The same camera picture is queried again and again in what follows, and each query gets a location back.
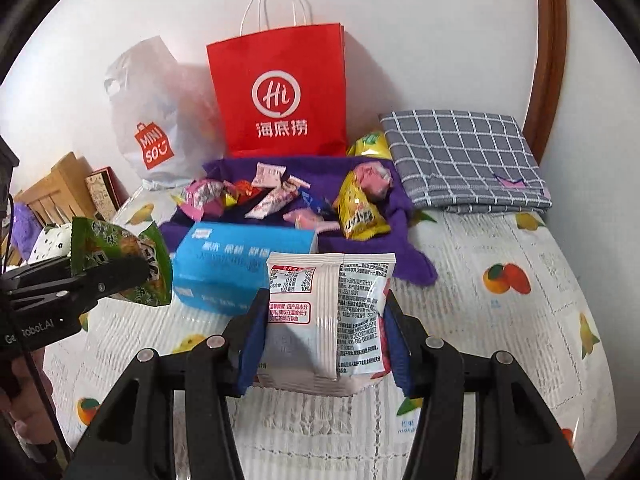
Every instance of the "blue box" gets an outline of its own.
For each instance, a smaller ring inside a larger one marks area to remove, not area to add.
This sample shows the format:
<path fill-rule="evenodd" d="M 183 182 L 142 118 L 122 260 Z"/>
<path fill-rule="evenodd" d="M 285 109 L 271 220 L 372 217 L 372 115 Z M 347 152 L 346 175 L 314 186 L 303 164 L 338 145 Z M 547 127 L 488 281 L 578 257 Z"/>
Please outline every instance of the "blue box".
<path fill-rule="evenodd" d="M 318 252 L 314 231 L 196 222 L 174 257 L 174 291 L 180 300 L 228 316 L 244 314 L 259 288 L 269 287 L 271 252 Z"/>

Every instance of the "purple plush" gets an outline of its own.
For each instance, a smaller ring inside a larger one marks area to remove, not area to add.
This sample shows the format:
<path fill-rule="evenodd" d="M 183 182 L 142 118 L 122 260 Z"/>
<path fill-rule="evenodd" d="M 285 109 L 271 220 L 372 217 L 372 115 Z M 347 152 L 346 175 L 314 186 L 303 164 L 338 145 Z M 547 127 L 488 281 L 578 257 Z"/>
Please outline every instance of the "purple plush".
<path fill-rule="evenodd" d="M 14 204 L 14 230 L 11 233 L 11 245 L 20 253 L 23 260 L 28 260 L 36 244 L 42 225 L 26 204 Z"/>
<path fill-rule="evenodd" d="M 315 196 L 325 197 L 332 202 L 340 191 L 344 177 L 363 162 L 371 162 L 366 156 L 289 156 L 262 158 L 223 158 L 205 165 L 207 177 L 215 180 L 248 180 L 255 176 L 258 162 L 286 166 L 287 173 L 295 175 L 311 184 Z M 416 285 L 433 285 L 438 275 L 429 259 L 416 250 L 408 240 L 408 220 L 412 216 L 413 204 L 400 184 L 400 176 L 390 160 L 380 162 L 391 172 L 394 185 L 384 202 L 376 204 L 391 226 L 391 232 L 364 242 L 347 240 L 342 232 L 325 232 L 318 235 L 318 249 L 321 253 L 375 254 L 395 253 L 396 270 L 394 276 Z M 289 225 L 282 215 L 292 209 L 305 207 L 301 198 L 294 200 L 276 214 L 264 220 L 246 219 L 244 213 L 250 206 L 236 206 L 219 219 L 204 220 L 247 224 Z M 180 209 L 169 222 L 160 226 L 160 231 L 171 252 L 175 251 L 185 237 L 193 221 Z"/>

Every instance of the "wall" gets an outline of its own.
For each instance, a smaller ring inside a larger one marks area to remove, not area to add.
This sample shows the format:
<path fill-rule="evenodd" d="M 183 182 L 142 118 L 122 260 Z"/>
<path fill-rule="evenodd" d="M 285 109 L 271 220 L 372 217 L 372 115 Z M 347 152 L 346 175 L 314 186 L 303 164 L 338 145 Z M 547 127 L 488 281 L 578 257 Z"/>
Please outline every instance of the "wall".
<path fill-rule="evenodd" d="M 179 62 L 206 75 L 207 43 L 237 35 L 249 0 L 62 0 L 0 87 L 0 135 L 20 157 L 12 190 L 73 150 L 110 165 L 129 191 L 140 180 L 120 156 L 102 86 L 106 67 L 160 34 Z M 363 134 L 393 108 L 455 107 L 522 122 L 535 62 L 536 0 L 308 0 L 316 23 L 346 38 L 348 127 Z M 272 26 L 290 23 L 270 0 Z M 249 23 L 255 28 L 254 20 Z"/>
<path fill-rule="evenodd" d="M 592 0 L 568 0 L 566 71 L 542 161 L 547 224 L 588 300 L 607 353 L 618 441 L 605 478 L 640 431 L 640 63 Z"/>

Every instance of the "metal bolt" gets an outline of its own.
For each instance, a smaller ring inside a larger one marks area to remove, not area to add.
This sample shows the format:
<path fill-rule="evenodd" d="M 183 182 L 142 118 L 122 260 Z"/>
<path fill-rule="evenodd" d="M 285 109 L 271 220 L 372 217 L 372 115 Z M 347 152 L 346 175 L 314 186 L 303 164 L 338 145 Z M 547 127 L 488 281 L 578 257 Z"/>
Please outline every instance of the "metal bolt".
<path fill-rule="evenodd" d="M 212 335 L 207 339 L 207 346 L 209 348 L 222 348 L 225 345 L 225 338 L 221 335 Z"/>
<path fill-rule="evenodd" d="M 505 352 L 504 350 L 500 350 L 495 355 L 495 360 L 503 365 L 510 365 L 513 363 L 513 356 L 509 352 Z"/>
<path fill-rule="evenodd" d="M 433 348 L 436 350 L 444 346 L 444 341 L 441 338 L 436 337 L 434 335 L 430 335 L 427 339 L 425 339 L 424 342 L 427 343 L 427 346 L 429 348 Z"/>
<path fill-rule="evenodd" d="M 151 348 L 143 348 L 138 355 L 136 356 L 138 361 L 141 363 L 146 363 L 147 361 L 151 361 L 154 357 L 154 351 Z"/>

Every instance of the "gray checkered cloth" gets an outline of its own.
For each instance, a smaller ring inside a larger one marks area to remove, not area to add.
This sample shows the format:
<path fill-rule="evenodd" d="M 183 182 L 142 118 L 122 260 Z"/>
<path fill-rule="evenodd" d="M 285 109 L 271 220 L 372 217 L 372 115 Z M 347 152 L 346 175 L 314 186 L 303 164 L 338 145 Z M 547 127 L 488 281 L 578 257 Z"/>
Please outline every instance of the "gray checkered cloth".
<path fill-rule="evenodd" d="M 492 213 L 551 207 L 513 117 L 457 110 L 380 115 L 402 186 L 418 208 Z"/>

